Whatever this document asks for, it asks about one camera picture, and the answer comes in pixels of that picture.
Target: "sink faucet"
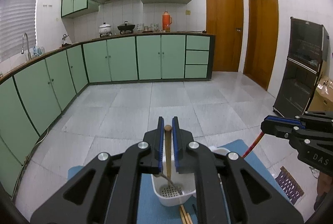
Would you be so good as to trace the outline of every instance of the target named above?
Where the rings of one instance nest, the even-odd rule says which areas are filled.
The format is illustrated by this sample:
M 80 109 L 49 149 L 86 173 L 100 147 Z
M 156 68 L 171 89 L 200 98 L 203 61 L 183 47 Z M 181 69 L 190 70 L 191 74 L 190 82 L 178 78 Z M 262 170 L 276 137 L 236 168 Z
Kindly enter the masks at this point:
M 24 54 L 24 36 L 27 37 L 27 49 L 28 49 L 28 60 L 31 60 L 31 54 L 30 54 L 30 49 L 29 49 L 29 40 L 28 40 L 28 35 L 27 33 L 25 32 L 22 36 L 22 51 L 21 51 L 21 54 Z

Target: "orange thermos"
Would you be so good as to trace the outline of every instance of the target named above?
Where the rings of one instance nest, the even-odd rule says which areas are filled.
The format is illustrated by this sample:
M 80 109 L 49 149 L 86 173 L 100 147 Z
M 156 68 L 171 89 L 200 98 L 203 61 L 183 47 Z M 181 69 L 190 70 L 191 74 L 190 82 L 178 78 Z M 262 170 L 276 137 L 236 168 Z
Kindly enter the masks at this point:
M 165 31 L 167 25 L 172 24 L 172 17 L 168 13 L 168 11 L 165 11 L 164 14 L 162 15 L 162 30 Z

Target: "door frame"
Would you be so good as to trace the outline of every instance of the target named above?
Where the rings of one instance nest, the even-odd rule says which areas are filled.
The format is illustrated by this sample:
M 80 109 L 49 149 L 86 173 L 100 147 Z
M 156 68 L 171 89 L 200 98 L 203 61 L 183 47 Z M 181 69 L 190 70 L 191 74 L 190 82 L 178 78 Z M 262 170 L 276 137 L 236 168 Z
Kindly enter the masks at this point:
M 276 4 L 276 10 L 277 10 L 277 14 L 278 14 L 278 23 L 277 23 L 277 39 L 276 39 L 276 50 L 277 50 L 277 42 L 278 42 L 278 39 L 279 39 L 279 22 L 280 22 L 280 16 L 279 16 L 279 0 L 276 0 L 277 4 Z M 248 24 L 248 29 L 247 29 L 247 44 L 246 44 L 246 55 L 245 55 L 245 62 L 244 62 L 244 68 L 243 68 L 243 74 L 246 75 L 246 70 L 248 69 L 247 68 L 247 62 L 249 60 L 249 57 L 248 57 L 248 53 L 249 53 L 249 34 L 250 34 L 250 15 L 251 15 L 251 4 L 250 4 L 250 0 L 249 0 L 249 24 Z M 269 82 L 267 84 L 267 86 L 264 88 L 266 91 L 269 87 L 269 83 L 270 83 L 270 80 L 272 78 L 272 72 L 270 74 L 270 77 L 269 77 Z
M 239 60 L 238 60 L 238 67 L 237 67 L 237 71 L 239 71 L 239 65 L 240 65 L 240 62 L 241 62 L 241 56 L 242 56 L 242 47 L 243 47 L 243 38 L 244 38 L 244 16 L 245 16 L 245 12 L 244 12 L 244 0 L 243 1 L 243 25 L 242 25 L 242 30 L 241 30 L 241 43 L 240 43 L 240 47 L 239 47 Z M 207 30 L 207 9 L 208 9 L 208 4 L 207 4 L 207 0 L 206 0 L 206 30 Z

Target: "cardboard box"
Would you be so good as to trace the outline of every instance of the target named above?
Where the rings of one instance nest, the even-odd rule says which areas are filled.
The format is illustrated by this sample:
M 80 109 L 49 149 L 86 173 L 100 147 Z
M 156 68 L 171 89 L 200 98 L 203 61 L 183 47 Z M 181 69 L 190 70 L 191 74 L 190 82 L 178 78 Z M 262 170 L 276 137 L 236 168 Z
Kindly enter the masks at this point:
M 333 81 L 329 77 L 319 81 L 308 111 L 333 111 Z

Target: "window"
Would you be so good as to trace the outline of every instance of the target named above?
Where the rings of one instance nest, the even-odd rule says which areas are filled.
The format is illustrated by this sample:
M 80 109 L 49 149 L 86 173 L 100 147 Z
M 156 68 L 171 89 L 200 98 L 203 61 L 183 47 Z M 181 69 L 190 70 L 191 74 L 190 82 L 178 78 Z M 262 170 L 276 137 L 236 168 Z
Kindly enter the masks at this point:
M 25 32 L 30 48 L 36 45 L 35 11 L 36 0 L 0 0 L 0 62 L 21 52 Z

